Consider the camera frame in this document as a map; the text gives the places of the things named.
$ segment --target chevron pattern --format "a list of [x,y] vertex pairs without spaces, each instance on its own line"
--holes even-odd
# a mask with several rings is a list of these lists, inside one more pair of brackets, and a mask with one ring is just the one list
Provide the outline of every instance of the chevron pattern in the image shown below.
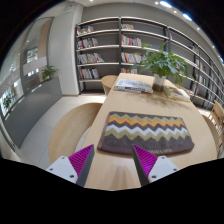
[[155,155],[188,151],[194,147],[180,117],[110,112],[98,148],[132,154],[132,144]]

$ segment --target wooden chair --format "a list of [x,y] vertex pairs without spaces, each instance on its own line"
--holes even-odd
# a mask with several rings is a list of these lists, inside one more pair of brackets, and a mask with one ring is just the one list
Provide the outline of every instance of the wooden chair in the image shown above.
[[70,156],[75,152],[79,139],[92,126],[102,103],[88,103],[78,106],[67,114],[55,126],[49,142],[51,164],[60,156]]
[[102,78],[103,89],[106,96],[109,94],[111,88],[113,87],[115,81],[117,80],[116,75],[107,75]]
[[216,152],[217,152],[217,157],[218,157],[218,154],[219,154],[219,136],[218,136],[218,132],[215,128],[215,125],[212,123],[212,121],[207,118],[205,115],[202,115],[203,118],[205,119],[208,127],[210,128],[210,131],[212,133],[212,136],[214,138],[214,141],[215,141],[215,146],[216,146]]
[[175,86],[176,86],[178,89],[183,89],[183,90],[187,93],[187,95],[188,95],[189,97],[191,97],[190,93],[187,91],[186,88],[184,88],[183,86],[177,85],[177,84],[175,84]]
[[220,136],[223,132],[224,111],[223,111],[222,106],[216,100],[214,100],[214,102],[215,102],[215,104],[214,104],[208,118],[211,117],[211,121],[214,119],[215,124],[218,129],[218,134]]

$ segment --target wooden table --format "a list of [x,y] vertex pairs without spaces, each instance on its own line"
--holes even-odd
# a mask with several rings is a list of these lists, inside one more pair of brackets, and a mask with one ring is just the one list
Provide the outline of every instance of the wooden table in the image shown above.
[[[133,79],[153,84],[153,77],[121,73],[118,79]],[[165,85],[174,86],[166,80]],[[107,115],[110,111],[142,113],[183,118],[192,141],[193,150],[167,155],[180,169],[217,159],[216,146],[211,131],[197,108],[190,102],[167,98],[163,93],[131,93],[111,89],[83,143],[94,144],[95,156],[85,188],[123,190],[141,187],[132,156],[106,153],[97,149]]]

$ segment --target ceiling light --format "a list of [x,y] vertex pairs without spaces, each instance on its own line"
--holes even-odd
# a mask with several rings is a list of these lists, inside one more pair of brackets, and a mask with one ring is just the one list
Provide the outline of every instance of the ceiling light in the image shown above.
[[167,2],[161,1],[160,2],[161,5],[167,7],[167,8],[171,8],[172,6],[170,4],[168,4]]
[[183,14],[183,17],[185,17],[186,19],[192,21],[192,19],[187,14]]

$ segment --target floor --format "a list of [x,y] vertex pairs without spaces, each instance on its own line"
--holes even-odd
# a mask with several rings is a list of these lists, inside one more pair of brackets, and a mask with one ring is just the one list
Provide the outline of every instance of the floor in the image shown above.
[[[99,95],[99,96],[81,95],[78,97],[62,97],[39,119],[39,121],[31,129],[18,152],[20,159],[24,163],[35,165],[41,169],[46,170],[50,166],[48,156],[48,144],[52,131],[57,122],[68,111],[79,105],[90,102],[103,103],[105,99],[106,99],[105,95]],[[209,111],[205,111],[202,109],[198,109],[198,111],[205,116],[208,116],[210,113]],[[81,149],[81,146],[87,134],[88,130],[84,133],[84,135],[80,139],[75,152]]]

